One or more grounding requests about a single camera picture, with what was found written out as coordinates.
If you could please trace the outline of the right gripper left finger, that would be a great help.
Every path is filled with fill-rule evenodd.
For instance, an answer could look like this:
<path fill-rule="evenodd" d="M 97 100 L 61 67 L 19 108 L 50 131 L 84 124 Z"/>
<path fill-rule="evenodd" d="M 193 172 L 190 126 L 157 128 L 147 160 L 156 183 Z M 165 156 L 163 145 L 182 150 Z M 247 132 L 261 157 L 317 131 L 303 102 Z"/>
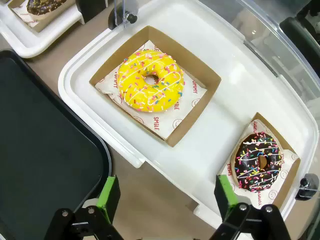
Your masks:
<path fill-rule="evenodd" d="M 117 176 L 109 176 L 97 203 L 76 212 L 58 209 L 45 234 L 46 240 L 83 240 L 93 236 L 96 240 L 122 240 L 113 226 L 121 191 Z"/>

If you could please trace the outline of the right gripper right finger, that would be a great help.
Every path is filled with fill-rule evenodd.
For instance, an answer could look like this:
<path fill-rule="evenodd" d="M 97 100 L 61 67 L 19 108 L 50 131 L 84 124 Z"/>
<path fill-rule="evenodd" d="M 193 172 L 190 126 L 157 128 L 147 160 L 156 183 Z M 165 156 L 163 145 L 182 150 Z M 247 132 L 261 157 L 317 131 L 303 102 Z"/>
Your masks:
<path fill-rule="evenodd" d="M 278 207 L 263 205 L 260 209 L 238 201 L 226 175 L 217 175 L 214 196 L 222 223 L 211 236 L 212 240 L 236 240 L 241 233 L 254 240 L 289 240 L 290 234 Z"/>

